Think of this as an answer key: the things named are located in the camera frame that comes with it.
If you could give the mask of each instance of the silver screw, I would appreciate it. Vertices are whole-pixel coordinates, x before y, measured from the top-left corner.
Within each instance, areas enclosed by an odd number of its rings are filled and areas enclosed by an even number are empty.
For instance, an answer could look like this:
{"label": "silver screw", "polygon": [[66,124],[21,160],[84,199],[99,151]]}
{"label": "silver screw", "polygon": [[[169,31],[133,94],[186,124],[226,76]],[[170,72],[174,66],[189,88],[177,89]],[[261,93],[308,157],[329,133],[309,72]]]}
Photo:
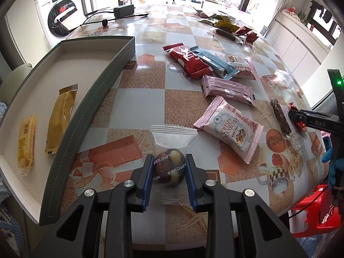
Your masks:
{"label": "silver screw", "polygon": [[215,182],[215,180],[206,180],[205,184],[208,186],[215,186],[216,182]]}
{"label": "silver screw", "polygon": [[249,197],[253,197],[255,195],[255,192],[252,189],[246,189],[245,195]]}
{"label": "silver screw", "polygon": [[132,187],[134,185],[134,182],[132,180],[126,180],[123,182],[125,187]]}
{"label": "silver screw", "polygon": [[85,194],[86,197],[92,196],[94,194],[94,190],[93,189],[87,189],[84,192],[84,194]]}

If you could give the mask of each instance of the tray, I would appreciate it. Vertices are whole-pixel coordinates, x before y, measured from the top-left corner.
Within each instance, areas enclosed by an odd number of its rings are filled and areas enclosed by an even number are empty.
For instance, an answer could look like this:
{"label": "tray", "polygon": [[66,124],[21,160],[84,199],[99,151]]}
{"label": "tray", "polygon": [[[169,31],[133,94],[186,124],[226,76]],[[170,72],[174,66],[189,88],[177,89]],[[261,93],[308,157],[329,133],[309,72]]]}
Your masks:
{"label": "tray", "polygon": [[[94,114],[135,55],[135,38],[101,36],[64,40],[30,72],[0,124],[0,172],[21,207],[40,224],[60,216],[71,165]],[[55,155],[45,155],[49,119],[58,90],[78,83],[72,118]],[[34,166],[27,177],[17,167],[19,127],[37,115]]]}

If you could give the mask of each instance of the red plastic stool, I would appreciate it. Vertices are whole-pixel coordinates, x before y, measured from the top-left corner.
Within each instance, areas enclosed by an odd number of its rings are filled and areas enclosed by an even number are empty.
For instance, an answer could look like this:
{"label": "red plastic stool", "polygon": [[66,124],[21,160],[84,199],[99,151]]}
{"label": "red plastic stool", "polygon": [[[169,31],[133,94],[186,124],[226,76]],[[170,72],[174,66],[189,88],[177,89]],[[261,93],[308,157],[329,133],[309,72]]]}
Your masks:
{"label": "red plastic stool", "polygon": [[[294,206],[291,210],[299,211],[304,209],[310,202],[312,202],[319,194],[327,187],[327,184],[320,184],[316,189]],[[323,233],[329,233],[341,225],[341,216],[338,213],[338,208],[331,205],[331,189],[327,188],[318,199],[316,199],[309,207],[304,210],[307,212],[305,220],[308,227],[305,231],[300,233],[293,233],[295,238],[310,237]]]}

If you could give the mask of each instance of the white stitching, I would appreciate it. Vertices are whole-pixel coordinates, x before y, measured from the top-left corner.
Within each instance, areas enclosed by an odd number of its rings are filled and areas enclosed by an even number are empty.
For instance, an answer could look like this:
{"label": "white stitching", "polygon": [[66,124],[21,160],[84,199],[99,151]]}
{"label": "white stitching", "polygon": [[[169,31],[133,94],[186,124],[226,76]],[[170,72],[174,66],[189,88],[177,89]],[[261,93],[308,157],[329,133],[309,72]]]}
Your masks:
{"label": "white stitching", "polygon": [[[102,84],[99,86],[98,90],[95,92],[93,98],[92,98],[92,99],[90,100],[90,102],[88,103],[88,105],[87,105],[87,107],[86,107],[84,113],[81,115],[81,117],[80,117],[80,119],[79,119],[78,124],[75,126],[74,132],[73,132],[73,134],[72,134],[72,136],[71,136],[71,138],[70,138],[70,140],[69,140],[69,142],[68,142],[68,145],[67,145],[67,147],[66,147],[66,150],[65,150],[65,152],[64,152],[64,154],[63,154],[63,157],[62,157],[62,160],[61,160],[61,163],[60,163],[60,167],[58,168],[57,175],[56,175],[56,178],[55,178],[55,182],[54,182],[54,186],[53,186],[53,190],[52,190],[52,192],[51,192],[51,195],[54,194],[54,189],[55,189],[55,185],[56,185],[56,180],[57,180],[58,174],[60,173],[61,164],[63,163],[63,160],[64,160],[64,157],[65,157],[65,155],[66,155],[68,146],[69,146],[69,144],[70,144],[70,142],[71,142],[71,140],[72,140],[72,138],[73,138],[73,136],[74,136],[74,133],[75,133],[75,131],[76,131],[76,129],[77,129],[77,127],[78,127],[78,125],[79,125],[81,119],[83,118],[83,116],[84,116],[86,110],[88,109],[88,106],[89,106],[89,105],[91,104],[91,102],[93,101],[95,95],[98,93],[98,91],[99,91],[99,89],[102,87],[103,83],[106,82],[107,78],[111,75],[112,71],[118,66],[118,63],[121,62],[121,60],[122,60],[128,53],[130,53],[130,50],[127,51],[127,53],[123,55],[123,57],[117,62],[116,66],[114,66],[113,69],[111,70],[111,72],[109,72],[109,74],[107,75],[107,77],[105,78],[105,80],[102,82]],[[100,99],[98,100],[96,106],[94,107],[94,109],[93,109],[93,111],[92,111],[91,113],[93,113],[94,110],[96,109],[96,107],[98,107],[98,104],[100,103],[101,98],[103,97],[103,95],[105,94],[105,92],[108,91],[107,89],[109,88],[110,85],[111,85],[111,82],[110,82],[110,84],[108,85],[108,87],[105,89],[104,93],[102,94],[102,96],[101,96]],[[74,149],[73,149],[73,152],[75,151],[76,146],[78,145],[79,139],[80,139],[80,136],[79,136],[77,142],[75,143],[75,147],[74,147]],[[66,174],[67,174],[67,173],[69,173],[69,172],[66,170],[66,173],[65,173],[64,178],[63,178],[64,181],[65,181],[65,178],[66,178]],[[62,187],[63,187],[63,185],[61,186],[61,190],[60,190],[60,194],[58,195],[57,202],[60,201],[61,192],[62,192]],[[56,214],[57,214],[57,209],[58,209],[58,207],[56,207],[56,213],[55,213],[55,215],[49,216],[49,211],[50,211],[50,206],[51,206],[51,200],[52,200],[52,196],[50,197],[50,202],[49,202],[47,217],[54,217],[54,216],[56,216]]]}

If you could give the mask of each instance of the yellow snack with chinese text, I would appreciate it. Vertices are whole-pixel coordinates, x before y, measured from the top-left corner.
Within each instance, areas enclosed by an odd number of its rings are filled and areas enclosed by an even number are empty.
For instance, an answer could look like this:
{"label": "yellow snack with chinese text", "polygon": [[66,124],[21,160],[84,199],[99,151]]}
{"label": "yellow snack with chinese text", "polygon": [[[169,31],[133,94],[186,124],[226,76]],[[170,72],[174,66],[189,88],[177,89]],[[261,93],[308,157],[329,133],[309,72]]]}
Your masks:
{"label": "yellow snack with chinese text", "polygon": [[19,129],[18,168],[19,174],[24,176],[27,176],[33,167],[36,119],[35,114],[25,118]]}
{"label": "yellow snack with chinese text", "polygon": [[72,116],[78,84],[59,90],[53,112],[51,113],[44,154],[55,154]]}

